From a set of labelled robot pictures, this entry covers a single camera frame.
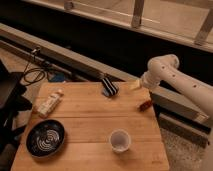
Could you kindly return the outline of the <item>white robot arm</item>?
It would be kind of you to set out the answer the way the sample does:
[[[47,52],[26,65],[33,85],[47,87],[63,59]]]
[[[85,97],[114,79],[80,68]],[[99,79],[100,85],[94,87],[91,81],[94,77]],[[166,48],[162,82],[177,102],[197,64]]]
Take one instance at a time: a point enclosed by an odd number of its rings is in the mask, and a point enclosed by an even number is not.
[[[179,59],[174,54],[153,57],[148,61],[148,70],[132,83],[131,89],[145,87],[154,91],[161,81],[165,81],[213,117],[213,86],[180,72],[178,67]]]

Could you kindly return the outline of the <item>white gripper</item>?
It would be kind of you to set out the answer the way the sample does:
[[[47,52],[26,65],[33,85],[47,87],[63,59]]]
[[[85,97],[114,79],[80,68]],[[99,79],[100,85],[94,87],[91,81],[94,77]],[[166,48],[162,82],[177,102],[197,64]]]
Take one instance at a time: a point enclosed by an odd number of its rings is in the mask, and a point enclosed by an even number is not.
[[[144,73],[141,76],[141,80],[137,79],[130,85],[131,90],[137,90],[140,89],[141,86],[149,89],[149,90],[154,90],[158,85],[160,84],[160,80],[154,77],[150,73]]]

